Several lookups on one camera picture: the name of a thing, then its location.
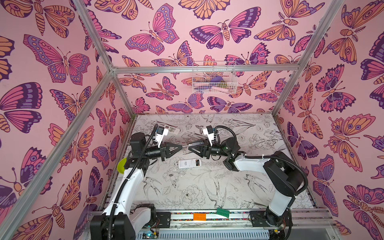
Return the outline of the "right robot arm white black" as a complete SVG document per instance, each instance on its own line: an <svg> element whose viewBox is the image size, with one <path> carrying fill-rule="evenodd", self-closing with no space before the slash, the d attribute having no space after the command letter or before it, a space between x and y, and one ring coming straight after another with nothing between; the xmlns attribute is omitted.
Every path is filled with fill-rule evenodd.
<svg viewBox="0 0 384 240"><path fill-rule="evenodd" d="M274 185L275 193L263 215L257 217L257 221L270 227L278 227L287 222L284 218L285 212L291 209L296 196L308 187L304 170L281 151L269 156L249 156L241 151L234 137L221 144L214 144L209 140L197 141L189 144L188 149L201 158L226 157L223 164L229 171L267 174Z"/></svg>

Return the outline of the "white remote control with batteries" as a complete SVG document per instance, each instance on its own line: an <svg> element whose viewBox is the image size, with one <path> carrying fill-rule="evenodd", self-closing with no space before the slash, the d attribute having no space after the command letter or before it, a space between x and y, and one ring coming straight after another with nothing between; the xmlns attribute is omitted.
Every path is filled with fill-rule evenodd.
<svg viewBox="0 0 384 240"><path fill-rule="evenodd" d="M197 168L202 165L201 159L179 160L179 169Z"/></svg>

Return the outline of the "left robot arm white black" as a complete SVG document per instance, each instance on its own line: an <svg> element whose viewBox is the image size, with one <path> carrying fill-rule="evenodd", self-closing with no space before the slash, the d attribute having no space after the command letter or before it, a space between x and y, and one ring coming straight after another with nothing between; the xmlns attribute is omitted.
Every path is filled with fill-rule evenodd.
<svg viewBox="0 0 384 240"><path fill-rule="evenodd" d="M131 136L131 154L123 163L123 178L117 191L103 213L91 220L92 240L134 240L143 227L150 228L156 223L156 208L153 204L138 205L133 214L130 211L150 160L160 158L164 161L183 148L181 145L163 143L167 135L168 129L159 127L149 138L144 133Z"/></svg>

